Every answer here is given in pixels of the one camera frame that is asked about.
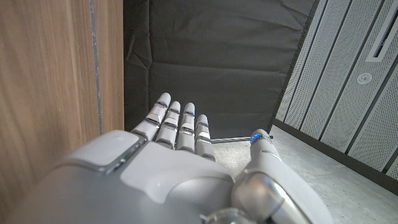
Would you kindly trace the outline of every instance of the wooden panel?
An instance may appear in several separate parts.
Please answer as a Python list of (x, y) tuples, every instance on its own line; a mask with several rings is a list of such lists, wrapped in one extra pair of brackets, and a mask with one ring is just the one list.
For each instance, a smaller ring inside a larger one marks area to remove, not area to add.
[(0, 27), (1, 222), (99, 125), (89, 1), (1, 1)]
[(94, 2), (103, 132), (124, 129), (123, 0)]

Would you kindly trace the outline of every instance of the concrete floor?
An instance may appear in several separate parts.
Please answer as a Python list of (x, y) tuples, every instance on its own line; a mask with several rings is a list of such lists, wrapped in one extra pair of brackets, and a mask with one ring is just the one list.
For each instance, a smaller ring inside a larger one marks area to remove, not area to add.
[[(334, 223), (398, 223), (398, 196), (273, 126), (282, 160), (321, 196)], [(250, 161), (250, 143), (214, 144), (216, 161), (235, 178)]]

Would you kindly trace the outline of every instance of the perforated metal panel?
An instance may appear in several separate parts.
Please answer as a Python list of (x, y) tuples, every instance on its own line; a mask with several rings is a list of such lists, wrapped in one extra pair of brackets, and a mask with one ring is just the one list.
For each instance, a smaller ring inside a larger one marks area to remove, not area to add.
[(398, 147), (398, 67), (384, 87), (348, 155), (382, 171)]
[(309, 136), (320, 138), (380, 3), (375, 0), (352, 1), (300, 129)]
[(392, 163), (390, 169), (387, 171), (387, 175), (398, 180), (398, 158)]
[(298, 81), (285, 123), (299, 129), (350, 0), (329, 0)]
[(315, 15), (312, 19), (310, 28), (308, 29), (307, 36), (305, 37), (300, 54), (298, 55), (296, 64), (294, 65), (294, 69), (292, 75), (290, 76), (289, 83), (287, 84), (284, 97), (280, 102), (280, 106), (276, 114), (276, 119), (278, 119), (279, 121), (285, 120), (287, 110), (289, 108), (290, 102), (292, 101), (294, 90), (296, 89), (297, 82), (299, 81), (301, 71), (303, 70), (305, 60), (307, 59), (308, 52), (310, 51), (312, 40), (315, 36), (315, 33), (317, 32), (318, 25), (325, 6), (326, 0), (320, 0), (317, 10), (315, 11)]
[[(386, 0), (384, 2), (354, 70), (341, 94), (336, 109), (330, 118), (325, 133), (321, 138), (321, 142), (341, 152), (347, 150), (360, 122), (364, 118), (394, 59), (397, 57), (398, 35), (395, 33), (393, 34), (391, 45), (388, 47), (381, 62), (366, 61), (393, 2), (393, 0)], [(371, 81), (367, 84), (359, 84), (357, 80), (363, 73), (370, 73), (372, 75)]]

